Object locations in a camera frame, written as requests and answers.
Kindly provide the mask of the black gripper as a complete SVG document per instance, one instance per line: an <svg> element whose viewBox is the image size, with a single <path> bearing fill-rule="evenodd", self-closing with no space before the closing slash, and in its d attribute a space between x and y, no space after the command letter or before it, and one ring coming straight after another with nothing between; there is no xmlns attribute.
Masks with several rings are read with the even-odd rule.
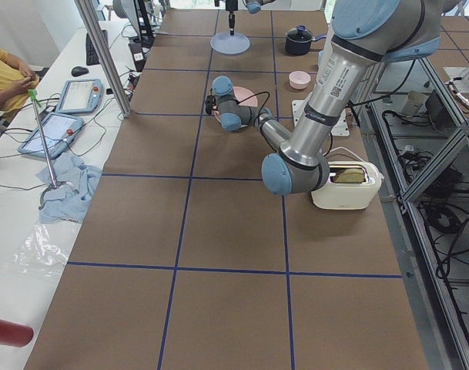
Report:
<svg viewBox="0 0 469 370"><path fill-rule="evenodd" d="M206 96L204 101L206 115L213 115L217 111L216 97L212 94Z"/></svg>
<svg viewBox="0 0 469 370"><path fill-rule="evenodd" d="M238 10L238 1L237 0L225 0L225 9L228 11L228 23L229 23L229 34L231 36L235 35L235 22L236 16L235 12Z"/></svg>

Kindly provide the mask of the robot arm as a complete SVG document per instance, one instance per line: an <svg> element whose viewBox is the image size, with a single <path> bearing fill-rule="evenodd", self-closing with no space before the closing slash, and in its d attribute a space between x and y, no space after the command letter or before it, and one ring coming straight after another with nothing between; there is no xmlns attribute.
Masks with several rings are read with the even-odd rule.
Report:
<svg viewBox="0 0 469 370"><path fill-rule="evenodd" d="M262 163L265 187L274 194L309 193L330 175L320 149L336 125L366 70L379 62L399 62L433 54L440 43L442 1L338 1L318 78L294 131L267 108L242 106L230 78L213 80L206 100L222 128L256 127L274 152Z"/></svg>
<svg viewBox="0 0 469 370"><path fill-rule="evenodd" d="M275 2L275 0L246 0L244 5L250 14L256 14L264 5ZM229 34L235 35L236 16L235 12L239 10L238 0L225 0L225 10L228 11Z"/></svg>

